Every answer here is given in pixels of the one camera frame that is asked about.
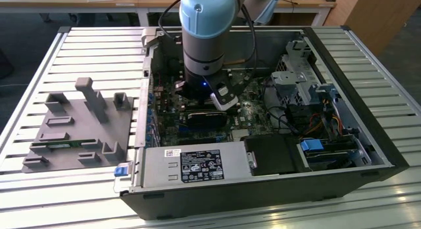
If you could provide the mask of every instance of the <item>wooden desk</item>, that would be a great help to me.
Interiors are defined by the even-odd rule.
[[[164,12],[168,6],[176,0],[139,0],[139,19],[141,26],[147,27],[148,13]],[[313,20],[313,26],[323,26],[324,21],[328,17],[331,9],[336,6],[336,2],[327,2],[327,0],[293,0],[299,3],[292,6],[291,2],[280,0],[275,13],[316,13]],[[169,12],[179,12],[179,5]]]
[[[0,0],[0,13],[136,13],[139,0]]]
[[[0,13],[127,13],[139,15],[140,25],[149,26],[148,13],[164,12],[175,0],[113,0],[87,2],[87,0],[0,0]],[[275,13],[316,13],[315,26],[324,24],[335,2],[325,0],[280,0]]]

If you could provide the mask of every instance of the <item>table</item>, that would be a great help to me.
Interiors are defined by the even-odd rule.
[[[149,26],[148,13],[164,12],[175,0],[0,0],[0,13],[137,13],[140,26]],[[327,0],[280,0],[275,13],[316,13],[313,25],[321,26],[336,2]]]
[[[0,0],[0,13],[136,13],[139,0]]]
[[[149,26],[148,13],[152,12],[164,12],[169,5],[176,0],[139,0],[139,20],[141,26]],[[312,23],[312,26],[323,26],[324,21],[328,17],[331,9],[336,6],[336,2],[327,0],[292,0],[295,6],[291,2],[280,0],[275,13],[316,13],[316,17]],[[175,6],[169,12],[179,12],[179,5]]]
[[[23,158],[39,131],[49,92],[83,98],[73,81],[91,76],[109,97],[136,98],[143,78],[143,28],[61,29],[0,135],[1,228],[396,228],[421,221],[421,107],[352,31],[319,27],[315,32],[364,102],[398,147],[406,171],[365,185],[342,198],[199,215],[167,221],[141,220],[113,192],[113,167],[24,174]],[[319,69],[327,79],[323,66]],[[131,131],[135,133],[137,111]],[[128,160],[135,135],[129,136]]]

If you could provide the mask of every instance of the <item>slotted aluminum surface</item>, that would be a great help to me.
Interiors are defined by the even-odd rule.
[[[93,88],[101,90],[104,97],[111,97],[115,92],[125,92],[135,98],[139,95],[144,59],[139,53],[141,28],[73,28],[56,39],[47,65],[40,68],[40,83],[0,154],[0,228],[354,229],[420,226],[420,107],[370,53],[356,45],[360,41],[350,32],[340,28],[316,28],[316,33],[412,166],[406,171],[339,199],[148,222],[139,219],[113,192],[113,167],[20,173],[21,161],[47,112],[43,102],[49,92],[63,91],[69,99],[83,98],[75,91],[73,81],[80,76],[91,76],[96,80]],[[137,108],[139,99],[135,100],[133,120]],[[135,131],[136,122],[132,123],[129,147],[135,144]]]

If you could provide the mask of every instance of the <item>power supply label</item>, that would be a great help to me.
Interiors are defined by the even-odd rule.
[[[181,153],[181,181],[184,183],[224,179],[219,150]]]

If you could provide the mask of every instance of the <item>blue latch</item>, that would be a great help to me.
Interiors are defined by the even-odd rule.
[[[113,171],[113,176],[115,177],[120,177],[120,176],[128,176],[128,166],[119,166],[116,167],[115,171]]]
[[[324,150],[321,141],[319,139],[305,139],[300,144],[303,151]]]

